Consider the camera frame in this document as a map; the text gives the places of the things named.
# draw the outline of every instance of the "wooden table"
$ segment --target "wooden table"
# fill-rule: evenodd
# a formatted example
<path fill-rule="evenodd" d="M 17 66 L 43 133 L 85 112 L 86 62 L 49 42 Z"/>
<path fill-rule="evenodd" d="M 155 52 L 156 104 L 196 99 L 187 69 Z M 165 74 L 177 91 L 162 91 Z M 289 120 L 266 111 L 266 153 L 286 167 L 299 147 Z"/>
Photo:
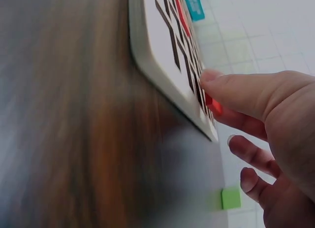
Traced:
<path fill-rule="evenodd" d="M 215 147 L 135 66 L 127 0 L 0 0 L 0 227 L 204 227 Z"/>

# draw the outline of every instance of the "floor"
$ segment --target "floor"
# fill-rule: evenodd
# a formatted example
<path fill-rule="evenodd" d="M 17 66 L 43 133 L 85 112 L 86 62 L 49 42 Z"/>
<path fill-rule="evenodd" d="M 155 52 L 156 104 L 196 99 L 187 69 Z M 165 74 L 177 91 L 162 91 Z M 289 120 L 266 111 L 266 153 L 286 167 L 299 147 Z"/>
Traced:
<path fill-rule="evenodd" d="M 206 67 L 229 73 L 273 73 L 296 70 L 315 75 L 314 0 L 201 0 L 206 19 L 195 23 Z M 229 152 L 226 140 L 243 134 L 219 125 L 224 179 L 239 184 L 248 166 Z M 268 144 L 250 137 L 258 146 Z M 266 181 L 273 178 L 260 174 Z M 228 211 L 230 228 L 262 228 L 263 211 L 242 195 L 241 209 Z"/>

